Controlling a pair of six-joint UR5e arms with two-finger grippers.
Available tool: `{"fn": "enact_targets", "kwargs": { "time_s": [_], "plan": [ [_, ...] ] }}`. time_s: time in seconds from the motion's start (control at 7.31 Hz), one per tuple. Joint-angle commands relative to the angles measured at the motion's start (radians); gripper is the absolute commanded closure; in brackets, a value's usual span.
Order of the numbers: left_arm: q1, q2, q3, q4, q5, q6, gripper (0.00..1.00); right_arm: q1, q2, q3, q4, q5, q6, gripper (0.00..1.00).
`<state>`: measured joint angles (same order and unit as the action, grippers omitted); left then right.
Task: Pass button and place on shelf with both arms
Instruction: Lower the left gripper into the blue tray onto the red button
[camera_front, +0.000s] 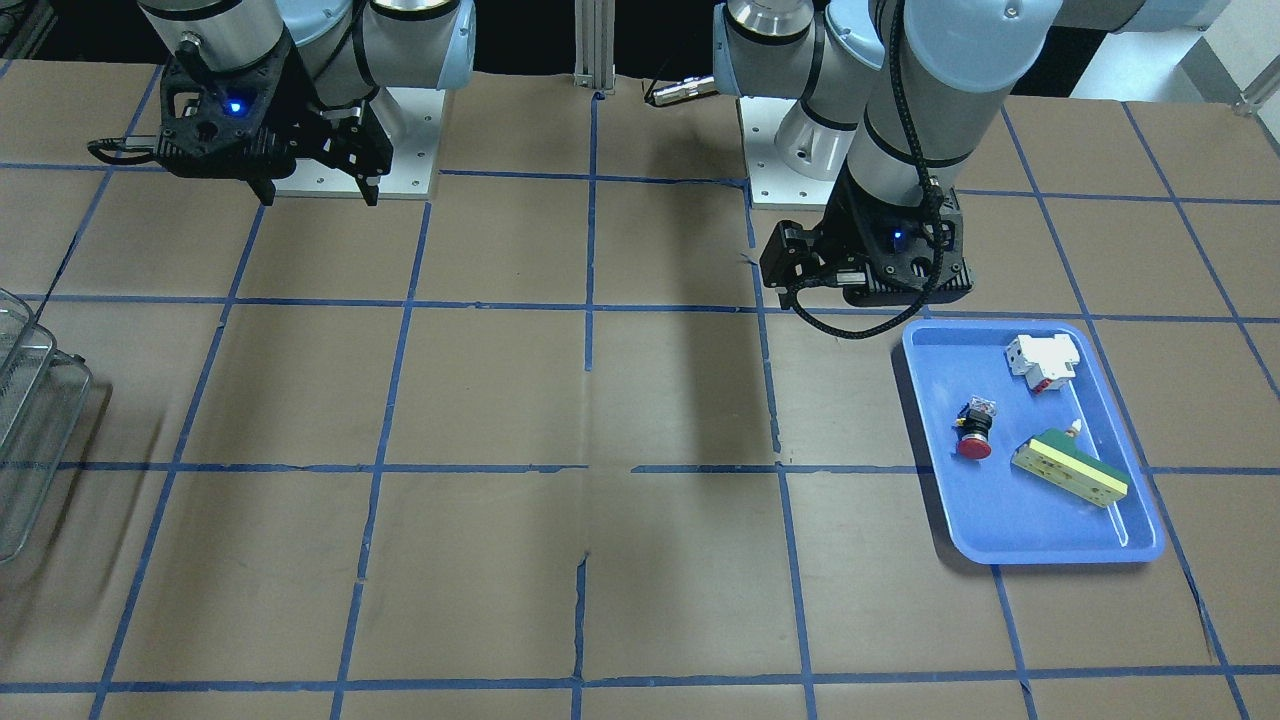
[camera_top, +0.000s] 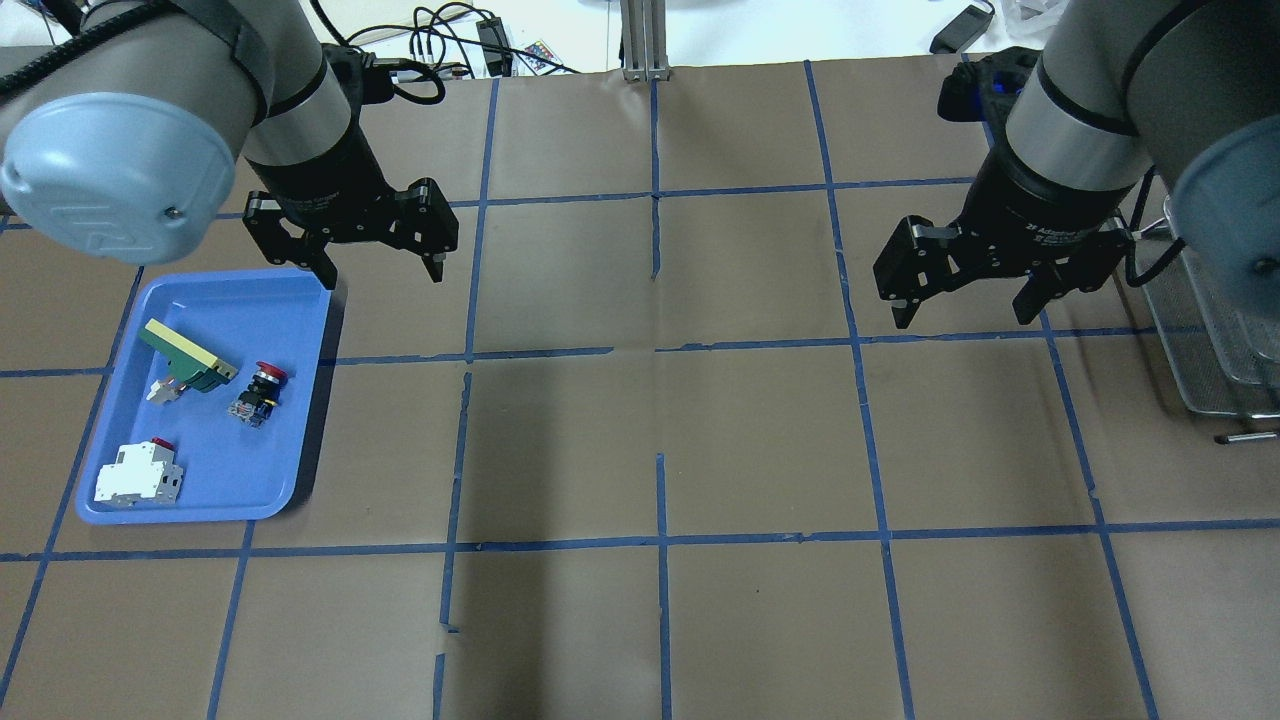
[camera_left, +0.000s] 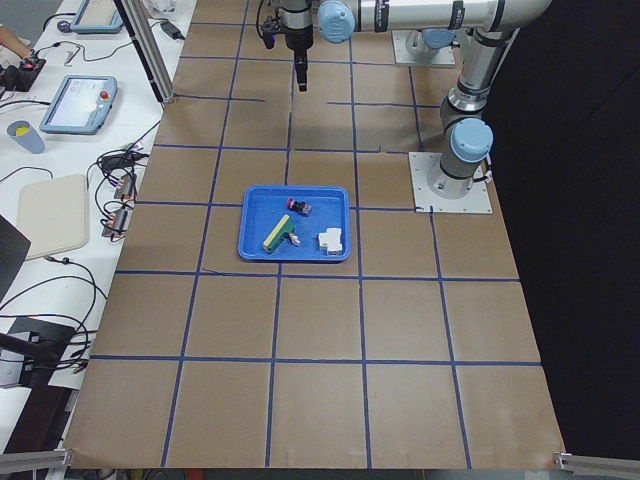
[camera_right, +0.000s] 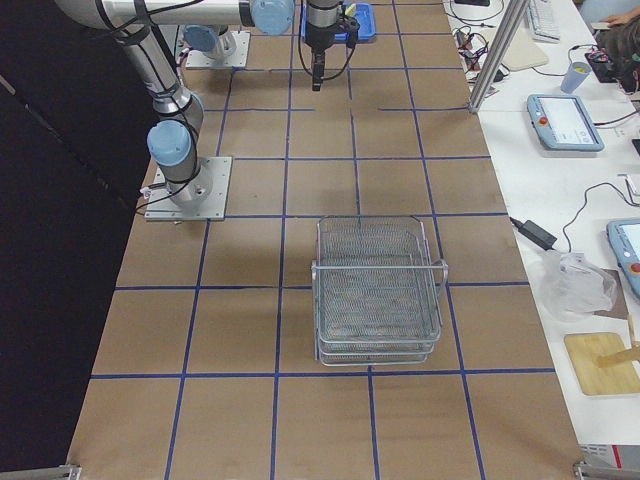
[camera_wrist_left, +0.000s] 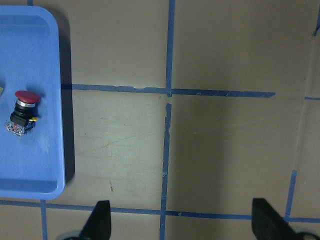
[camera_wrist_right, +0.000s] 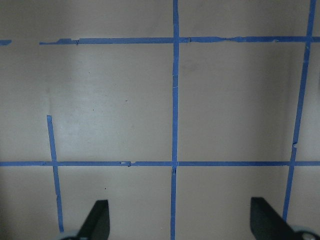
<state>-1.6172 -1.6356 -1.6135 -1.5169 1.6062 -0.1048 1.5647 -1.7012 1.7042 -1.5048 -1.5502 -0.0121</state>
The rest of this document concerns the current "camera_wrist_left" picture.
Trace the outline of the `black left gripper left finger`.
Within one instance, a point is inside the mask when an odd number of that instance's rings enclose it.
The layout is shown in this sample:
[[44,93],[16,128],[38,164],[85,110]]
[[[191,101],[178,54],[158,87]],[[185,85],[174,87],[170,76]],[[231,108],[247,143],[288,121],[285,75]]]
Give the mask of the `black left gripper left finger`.
[[78,238],[80,240],[109,240],[111,237],[111,206],[109,200],[98,201]]

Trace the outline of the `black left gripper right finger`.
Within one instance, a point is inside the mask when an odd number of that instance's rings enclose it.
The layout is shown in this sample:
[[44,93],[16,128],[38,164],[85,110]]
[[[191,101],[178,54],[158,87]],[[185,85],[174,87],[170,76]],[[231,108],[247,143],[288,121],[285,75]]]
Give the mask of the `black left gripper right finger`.
[[300,236],[264,198],[252,200],[251,228],[257,240],[300,239]]

